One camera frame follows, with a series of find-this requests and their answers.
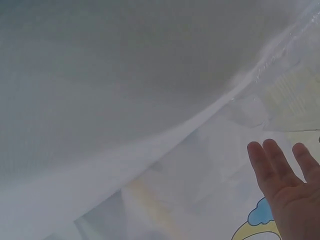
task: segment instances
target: blue cloud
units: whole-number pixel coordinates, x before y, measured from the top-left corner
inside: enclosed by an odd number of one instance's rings
[[[271,209],[266,198],[262,198],[256,205],[256,208],[250,212],[248,216],[248,223],[251,226],[258,226],[259,224],[267,224],[270,221],[274,221],[274,217],[272,216]]]

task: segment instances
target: finger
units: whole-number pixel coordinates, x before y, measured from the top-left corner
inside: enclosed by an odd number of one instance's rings
[[[264,149],[259,143],[251,142],[247,146],[247,150],[258,185],[270,203],[286,185],[274,171]]]
[[[306,146],[302,143],[297,143],[293,146],[292,152],[302,170],[305,180],[307,182],[320,181],[319,163],[311,156]]]
[[[296,187],[304,182],[298,178],[290,167],[284,153],[273,139],[263,142],[263,149],[279,178],[289,186]]]

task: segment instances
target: printed graphic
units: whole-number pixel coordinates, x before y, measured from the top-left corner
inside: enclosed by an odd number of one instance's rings
[[[247,222],[238,228],[232,240],[245,240],[262,233],[276,234],[282,240],[265,198],[262,198],[256,208],[250,212]]]

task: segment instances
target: transparent plastic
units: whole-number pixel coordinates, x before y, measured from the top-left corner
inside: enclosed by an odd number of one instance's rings
[[[320,130],[320,6],[315,3],[288,31],[225,114],[266,131]]]

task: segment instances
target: hand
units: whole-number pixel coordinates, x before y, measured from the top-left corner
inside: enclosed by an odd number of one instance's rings
[[[297,143],[292,152],[307,183],[299,179],[274,140],[248,147],[258,185],[283,240],[320,240],[320,165]]]

